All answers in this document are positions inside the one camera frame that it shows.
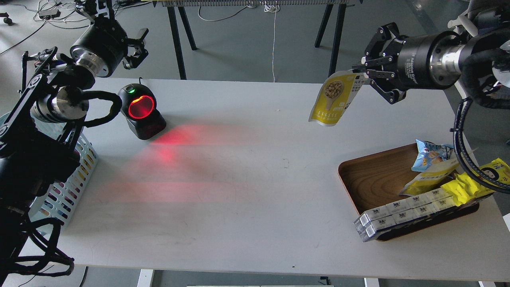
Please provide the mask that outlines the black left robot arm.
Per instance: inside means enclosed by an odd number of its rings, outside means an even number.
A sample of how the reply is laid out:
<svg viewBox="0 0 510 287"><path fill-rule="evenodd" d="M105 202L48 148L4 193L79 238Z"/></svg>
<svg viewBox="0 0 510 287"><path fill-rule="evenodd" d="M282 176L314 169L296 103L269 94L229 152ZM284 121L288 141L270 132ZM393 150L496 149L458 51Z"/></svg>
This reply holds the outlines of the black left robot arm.
<svg viewBox="0 0 510 287"><path fill-rule="evenodd" d="M139 102L91 88L120 63L125 69L138 67L148 55L148 29L129 38L110 0L75 5L90 20L88 29L69 55L57 47L24 53L22 94L1 125L1 282L11 273L58 277L73 271L73 258L57 247L63 223L30 220L31 205L78 168L75 147L84 128L103 125L118 113L131 116Z"/></svg>

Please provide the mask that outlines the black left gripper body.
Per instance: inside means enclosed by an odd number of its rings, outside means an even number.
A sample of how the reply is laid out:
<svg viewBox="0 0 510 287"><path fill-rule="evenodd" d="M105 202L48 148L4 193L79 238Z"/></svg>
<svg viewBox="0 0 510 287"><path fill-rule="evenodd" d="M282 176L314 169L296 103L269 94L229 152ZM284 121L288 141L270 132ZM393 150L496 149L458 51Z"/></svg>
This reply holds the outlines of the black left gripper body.
<svg viewBox="0 0 510 287"><path fill-rule="evenodd" d="M76 40L70 49L73 58L82 54L93 54L103 60L98 77L109 77L128 54L125 43L126 32L119 22L111 19L96 19L94 24Z"/></svg>

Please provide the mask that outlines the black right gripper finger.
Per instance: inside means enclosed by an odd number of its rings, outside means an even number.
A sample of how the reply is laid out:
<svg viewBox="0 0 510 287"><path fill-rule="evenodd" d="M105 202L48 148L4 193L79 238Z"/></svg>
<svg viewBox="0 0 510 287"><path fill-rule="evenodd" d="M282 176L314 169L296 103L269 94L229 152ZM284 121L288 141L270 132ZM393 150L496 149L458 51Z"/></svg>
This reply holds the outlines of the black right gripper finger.
<svg viewBox="0 0 510 287"><path fill-rule="evenodd" d="M371 87L390 104L395 104L406 98L407 88L402 85L395 71L352 69L352 72L365 73Z"/></svg>
<svg viewBox="0 0 510 287"><path fill-rule="evenodd" d="M362 64L365 67L396 67L398 56L391 42L399 35L395 22L379 27L365 49Z"/></svg>

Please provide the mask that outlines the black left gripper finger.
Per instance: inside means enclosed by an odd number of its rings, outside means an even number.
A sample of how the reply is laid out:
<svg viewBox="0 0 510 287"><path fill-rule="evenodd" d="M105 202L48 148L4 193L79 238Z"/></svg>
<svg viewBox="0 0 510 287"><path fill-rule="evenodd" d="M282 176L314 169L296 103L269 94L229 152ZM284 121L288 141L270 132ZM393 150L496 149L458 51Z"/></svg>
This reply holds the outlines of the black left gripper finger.
<svg viewBox="0 0 510 287"><path fill-rule="evenodd" d="M124 69L136 69L148 56L148 51L144 44L129 44L128 47L134 48L132 55L127 55L122 61Z"/></svg>
<svg viewBox="0 0 510 287"><path fill-rule="evenodd" d="M126 38L126 44L128 47L144 47L147 34L148 28L142 28L138 32L136 38Z"/></svg>

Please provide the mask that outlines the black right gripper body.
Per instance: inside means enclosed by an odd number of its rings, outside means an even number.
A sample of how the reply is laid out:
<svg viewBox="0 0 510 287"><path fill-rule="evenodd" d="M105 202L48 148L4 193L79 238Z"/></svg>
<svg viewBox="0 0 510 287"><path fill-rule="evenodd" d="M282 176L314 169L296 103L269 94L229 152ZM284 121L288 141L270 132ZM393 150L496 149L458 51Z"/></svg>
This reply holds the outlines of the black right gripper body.
<svg viewBox="0 0 510 287"><path fill-rule="evenodd" d="M473 44L453 31L393 36L393 44L399 49L393 64L393 85L399 90L451 87L459 80L463 62L473 51Z"/></svg>

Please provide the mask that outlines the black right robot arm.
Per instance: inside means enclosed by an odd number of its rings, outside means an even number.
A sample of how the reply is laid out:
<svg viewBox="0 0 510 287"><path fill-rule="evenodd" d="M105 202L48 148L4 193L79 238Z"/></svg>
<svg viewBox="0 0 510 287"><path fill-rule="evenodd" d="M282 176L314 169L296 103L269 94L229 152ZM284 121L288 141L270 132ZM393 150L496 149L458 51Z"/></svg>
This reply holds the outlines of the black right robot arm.
<svg viewBox="0 0 510 287"><path fill-rule="evenodd" d="M456 31L408 37L391 22L377 29L354 73L389 103L405 99L410 89L444 90L461 82L480 106L509 109L509 100L494 98L500 85L509 86L509 2L472 0L449 22Z"/></svg>

